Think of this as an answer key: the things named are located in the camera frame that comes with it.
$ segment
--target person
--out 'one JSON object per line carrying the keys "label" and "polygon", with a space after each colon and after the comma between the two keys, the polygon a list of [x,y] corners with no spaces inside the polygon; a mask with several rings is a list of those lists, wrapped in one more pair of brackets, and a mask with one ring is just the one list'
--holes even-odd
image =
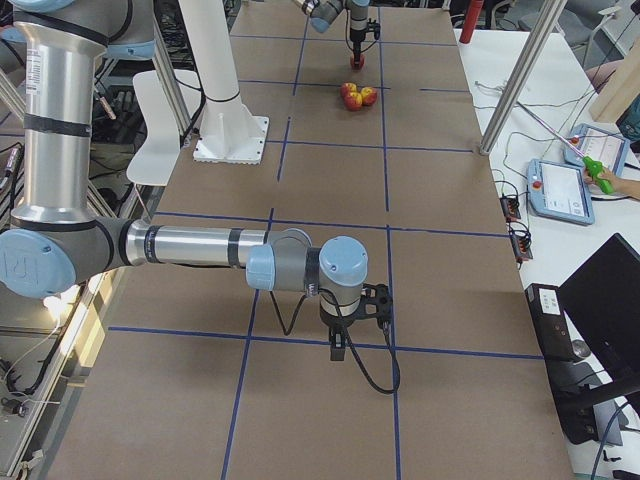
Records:
{"label": "person", "polygon": [[[593,178],[591,178],[586,172],[584,178],[586,183],[594,183]],[[604,171],[598,175],[598,178],[602,180],[609,180],[616,193],[640,200],[640,180],[629,180],[627,178],[617,177],[608,168],[605,168]]]}

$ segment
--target metal pole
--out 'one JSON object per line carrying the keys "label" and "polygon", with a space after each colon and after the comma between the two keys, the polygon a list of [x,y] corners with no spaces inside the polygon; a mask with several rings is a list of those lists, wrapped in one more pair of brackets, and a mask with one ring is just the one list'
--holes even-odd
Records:
{"label": "metal pole", "polygon": [[24,112],[27,109],[24,99],[13,86],[7,74],[0,68],[0,98],[9,107],[9,110],[20,119],[20,122],[24,121]]}
{"label": "metal pole", "polygon": [[566,4],[567,0],[545,0],[540,11],[540,18],[529,34],[522,53],[513,68],[513,72],[511,72],[507,86],[502,92],[496,111],[489,121],[484,137],[482,137],[482,143],[480,143],[481,154],[488,155],[491,153],[498,136],[500,136],[500,132],[504,128],[504,124],[511,114],[511,110],[513,110],[513,106],[518,101],[520,92],[527,78],[529,78],[540,52],[542,52],[547,42],[547,38],[549,38],[549,34],[553,31],[553,27]]}
{"label": "metal pole", "polygon": [[178,124],[178,131],[180,136],[184,135],[189,128],[191,118],[189,117],[189,110],[187,110],[187,104],[184,102],[184,97],[176,81],[176,77],[173,73],[173,66],[171,65],[171,59],[169,58],[169,52],[162,39],[162,32],[158,26],[158,22],[153,17],[153,31],[156,37],[156,52],[153,56],[153,66],[156,68],[160,85],[164,90],[164,94],[169,101],[169,107],[176,118]]}

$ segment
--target label on robot arm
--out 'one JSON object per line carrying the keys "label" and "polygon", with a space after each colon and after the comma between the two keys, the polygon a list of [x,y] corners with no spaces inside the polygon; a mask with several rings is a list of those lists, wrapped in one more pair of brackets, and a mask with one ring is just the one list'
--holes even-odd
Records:
{"label": "label on robot arm", "polygon": [[39,50],[27,50],[27,95],[42,93],[42,54]]}
{"label": "label on robot arm", "polygon": [[556,296],[556,292],[553,290],[546,288],[540,289],[540,305],[542,306],[542,313],[560,315],[558,297]]}

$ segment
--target white desk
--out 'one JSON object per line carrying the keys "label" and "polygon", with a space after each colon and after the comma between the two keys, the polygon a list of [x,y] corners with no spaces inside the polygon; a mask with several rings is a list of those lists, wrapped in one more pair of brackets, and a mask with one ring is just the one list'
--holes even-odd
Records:
{"label": "white desk", "polygon": [[[478,81],[487,86],[504,84],[522,51],[527,35],[523,32],[476,31],[470,44],[460,44],[462,62],[476,107],[497,104],[497,94],[477,86],[475,82]],[[562,36],[552,34],[520,95],[520,101],[524,104],[558,105],[581,97],[588,89],[593,91],[570,48]],[[533,109],[556,129],[559,129],[572,114],[562,130],[562,133],[567,134],[584,103],[592,102],[594,99],[595,95],[586,97],[579,103],[573,114],[574,103],[562,107],[544,106]],[[476,109],[483,132],[493,112],[493,109]],[[615,125],[594,123],[588,107],[583,110],[575,123],[590,123],[617,131]],[[550,135],[524,111],[515,109],[491,152],[492,168],[504,172],[506,180],[513,183],[522,193],[526,190],[525,180],[503,165],[507,140],[512,132],[526,133],[538,139],[547,139]],[[547,146],[548,142],[535,142],[520,135],[513,135],[509,144],[507,165],[526,173],[529,161],[532,158],[542,158]],[[559,142],[554,142],[544,158],[555,161],[562,159]],[[638,164],[631,153],[627,161]],[[494,177],[496,180],[502,179],[502,175],[495,171]],[[623,172],[623,177],[640,179],[640,172],[627,168]],[[506,187],[505,193],[511,193],[509,187]],[[560,285],[615,232],[621,233],[636,250],[640,251],[640,202],[634,200],[594,202],[594,210],[596,222],[588,227],[529,216],[534,259],[525,262],[520,271],[523,288],[533,282]],[[522,207],[521,212],[526,223],[527,215]],[[572,335],[577,336],[575,329]],[[605,382],[609,380],[606,376],[601,378]],[[631,418],[630,426],[638,428],[640,422],[635,412],[629,407],[625,408],[624,412]],[[599,475],[611,476],[611,470],[615,469],[640,472],[640,455],[638,455],[640,435],[632,432],[623,432],[622,435],[624,446],[607,447],[606,451],[609,456],[621,456],[623,460],[616,463],[601,461],[598,468]],[[595,442],[579,446],[568,442],[567,444],[574,471],[590,473],[598,445]]]}

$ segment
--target black band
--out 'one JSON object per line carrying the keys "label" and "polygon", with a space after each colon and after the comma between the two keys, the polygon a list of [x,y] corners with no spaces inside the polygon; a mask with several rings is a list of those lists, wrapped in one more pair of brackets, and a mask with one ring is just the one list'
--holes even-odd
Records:
{"label": "black band", "polygon": [[109,37],[100,32],[81,27],[75,23],[65,22],[59,18],[42,15],[40,13],[16,10],[13,12],[13,22],[35,23],[36,25],[42,25],[43,27],[49,27],[55,30],[61,30],[66,33],[78,35],[79,37],[86,38],[87,40],[99,43],[105,47],[109,44]]}
{"label": "black band", "polygon": [[113,256],[115,254],[115,245],[113,244],[113,238],[111,238],[111,233],[109,232],[109,230],[107,229],[107,227],[105,227],[103,224],[101,224],[99,221],[96,220],[96,227],[98,227],[98,230],[100,230],[105,238],[107,239],[107,244],[109,245],[109,260],[107,261],[107,264],[105,265],[105,267],[102,269],[103,271],[108,271],[109,267],[111,266],[111,262],[113,262]]}
{"label": "black band", "polygon": [[24,115],[25,130],[42,133],[57,133],[72,137],[91,138],[91,125],[85,123],[65,122],[54,118],[39,117],[30,113]]}
{"label": "black band", "polygon": [[149,263],[162,263],[156,256],[156,236],[161,228],[161,225],[151,225],[144,236],[144,256]]}
{"label": "black band", "polygon": [[227,102],[230,102],[231,100],[235,100],[239,96],[240,96],[240,90],[238,90],[238,93],[236,93],[233,97],[227,98],[226,100],[216,100],[215,98],[211,98],[211,97],[207,97],[207,100],[211,100],[212,102],[216,102],[216,103],[227,103]]}
{"label": "black band", "polygon": [[127,33],[127,30],[129,30],[129,27],[131,26],[131,19],[132,18],[133,18],[133,0],[128,0],[128,2],[127,2],[127,16],[124,19],[124,23],[120,27],[120,30],[118,30],[116,33],[114,33],[113,35],[111,35],[109,37],[109,43],[115,42],[120,37],[122,37],[125,33]]}
{"label": "black band", "polygon": [[240,247],[240,235],[243,228],[232,228],[229,233],[229,244],[227,246],[227,261],[232,267],[240,266],[240,258],[238,257],[238,248]]}
{"label": "black band", "polygon": [[11,217],[11,225],[33,232],[82,232],[94,228],[96,221],[91,220],[90,222],[83,223],[44,223]]}
{"label": "black band", "polygon": [[120,230],[120,236],[118,237],[118,254],[120,255],[120,260],[127,267],[131,266],[131,262],[129,261],[129,257],[127,257],[127,235],[129,234],[129,227],[133,220],[129,220],[122,226],[122,230]]}
{"label": "black band", "polygon": [[320,287],[320,248],[309,247],[307,249],[307,261],[304,266],[304,286],[315,285]]}

